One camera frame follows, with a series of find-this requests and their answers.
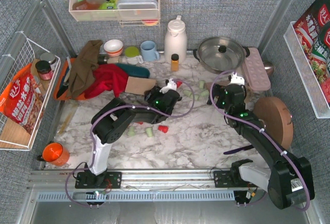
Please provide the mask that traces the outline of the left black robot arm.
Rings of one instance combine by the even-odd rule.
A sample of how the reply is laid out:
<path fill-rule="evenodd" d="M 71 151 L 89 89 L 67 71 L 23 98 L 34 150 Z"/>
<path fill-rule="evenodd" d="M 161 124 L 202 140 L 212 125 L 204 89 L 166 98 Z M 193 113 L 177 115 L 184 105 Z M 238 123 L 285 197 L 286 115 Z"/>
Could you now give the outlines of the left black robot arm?
<path fill-rule="evenodd" d="M 84 171 L 77 173 L 76 188 L 101 188 L 108 182 L 108 158 L 115 142 L 122 139 L 133 123 L 159 124 L 171 116 L 175 104 L 182 98 L 173 89 L 162 93 L 155 86 L 144 95 L 146 105 L 126 103 L 114 98 L 91 120 L 92 155 Z"/>

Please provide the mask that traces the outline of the red capsule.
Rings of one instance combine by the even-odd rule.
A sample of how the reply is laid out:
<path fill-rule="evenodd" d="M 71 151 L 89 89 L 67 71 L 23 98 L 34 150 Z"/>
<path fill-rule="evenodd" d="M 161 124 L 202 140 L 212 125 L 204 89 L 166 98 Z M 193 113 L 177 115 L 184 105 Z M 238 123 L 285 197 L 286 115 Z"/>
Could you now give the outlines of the red capsule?
<path fill-rule="evenodd" d="M 166 125 L 159 125 L 158 126 L 158 130 L 161 131 L 161 132 L 163 132 L 163 133 L 167 133 L 168 130 L 169 130 L 169 127 L 166 126 Z"/>
<path fill-rule="evenodd" d="M 183 83 L 182 81 L 176 81 L 176 89 L 178 89 Z"/>

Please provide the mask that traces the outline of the brown cardboard sheet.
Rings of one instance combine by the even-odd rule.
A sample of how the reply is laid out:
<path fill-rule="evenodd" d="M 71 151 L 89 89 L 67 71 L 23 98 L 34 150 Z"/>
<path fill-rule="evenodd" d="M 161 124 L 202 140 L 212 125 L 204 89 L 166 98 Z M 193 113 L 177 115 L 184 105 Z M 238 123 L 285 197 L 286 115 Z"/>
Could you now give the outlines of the brown cardboard sheet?
<path fill-rule="evenodd" d="M 125 88 L 125 93 L 144 95 L 156 85 L 155 79 L 139 78 L 129 76 Z"/>

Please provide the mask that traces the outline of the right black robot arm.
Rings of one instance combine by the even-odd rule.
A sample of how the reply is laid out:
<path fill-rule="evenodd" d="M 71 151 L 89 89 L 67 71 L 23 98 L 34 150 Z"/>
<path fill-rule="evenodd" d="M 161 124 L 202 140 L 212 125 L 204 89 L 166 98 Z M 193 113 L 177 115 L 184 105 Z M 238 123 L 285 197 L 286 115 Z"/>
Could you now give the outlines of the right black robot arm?
<path fill-rule="evenodd" d="M 245 138 L 270 168 L 265 190 L 280 210 L 304 203 L 310 207 L 315 198 L 311 164 L 305 157 L 296 157 L 285 150 L 265 131 L 255 114 L 245 107 L 243 85 L 220 86 L 212 83 L 209 101 L 224 116 L 226 124 Z"/>

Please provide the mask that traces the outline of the brown cloth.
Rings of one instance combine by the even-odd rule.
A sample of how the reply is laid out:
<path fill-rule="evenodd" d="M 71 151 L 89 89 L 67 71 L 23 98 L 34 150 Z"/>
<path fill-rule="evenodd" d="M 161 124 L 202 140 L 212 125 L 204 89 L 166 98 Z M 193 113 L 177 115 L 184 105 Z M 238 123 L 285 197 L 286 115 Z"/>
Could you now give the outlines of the brown cloth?
<path fill-rule="evenodd" d="M 90 40 L 81 49 L 72 64 L 67 97 L 76 99 L 95 81 L 93 71 L 98 68 L 98 56 L 102 40 Z"/>

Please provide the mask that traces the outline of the red cloth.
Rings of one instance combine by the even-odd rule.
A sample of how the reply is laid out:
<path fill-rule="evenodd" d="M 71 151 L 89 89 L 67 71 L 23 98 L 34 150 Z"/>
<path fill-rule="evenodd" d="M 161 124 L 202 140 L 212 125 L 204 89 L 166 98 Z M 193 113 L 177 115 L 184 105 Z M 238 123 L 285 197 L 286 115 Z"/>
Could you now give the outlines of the red cloth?
<path fill-rule="evenodd" d="M 116 98 L 125 91 L 128 74 L 115 64 L 100 65 L 93 71 L 94 83 L 84 91 L 86 99 L 94 98 L 104 91 L 113 91 Z"/>

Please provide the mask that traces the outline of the teal storage basket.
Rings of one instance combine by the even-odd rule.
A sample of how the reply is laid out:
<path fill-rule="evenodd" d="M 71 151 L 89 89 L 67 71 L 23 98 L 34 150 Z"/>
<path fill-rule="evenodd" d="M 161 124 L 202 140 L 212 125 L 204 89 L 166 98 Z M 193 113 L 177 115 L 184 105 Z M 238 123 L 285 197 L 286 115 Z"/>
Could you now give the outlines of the teal storage basket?
<path fill-rule="evenodd" d="M 116 63 L 117 67 L 122 69 L 128 76 L 131 77 L 138 77 L 138 78 L 149 78 L 150 71 L 147 68 L 124 64 L 124 63 Z"/>

